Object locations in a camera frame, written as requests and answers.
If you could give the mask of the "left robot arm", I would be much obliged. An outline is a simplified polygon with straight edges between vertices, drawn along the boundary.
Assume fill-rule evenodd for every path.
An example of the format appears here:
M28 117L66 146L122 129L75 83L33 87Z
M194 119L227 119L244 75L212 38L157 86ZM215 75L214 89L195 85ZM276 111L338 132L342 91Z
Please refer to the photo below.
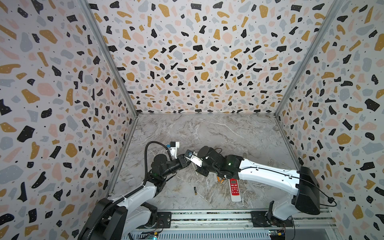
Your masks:
M95 205L78 236L79 240L120 240L140 226L156 225L157 208L148 203L164 188L169 175L188 167L193 152L175 160L157 155L144 182L130 193L114 200L103 198Z

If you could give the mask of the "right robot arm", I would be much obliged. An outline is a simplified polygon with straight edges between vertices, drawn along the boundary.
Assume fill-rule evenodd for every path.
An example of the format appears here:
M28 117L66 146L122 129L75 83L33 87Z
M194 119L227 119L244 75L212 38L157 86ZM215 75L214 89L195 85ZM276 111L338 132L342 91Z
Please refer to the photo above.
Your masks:
M197 166L203 176L216 174L224 180L243 180L262 183L286 192L286 195L271 201L265 219L269 225L280 225L297 213L319 215L319 183L307 167L286 170L261 165L236 155L223 156L213 148L204 146L199 152L186 154L187 159Z

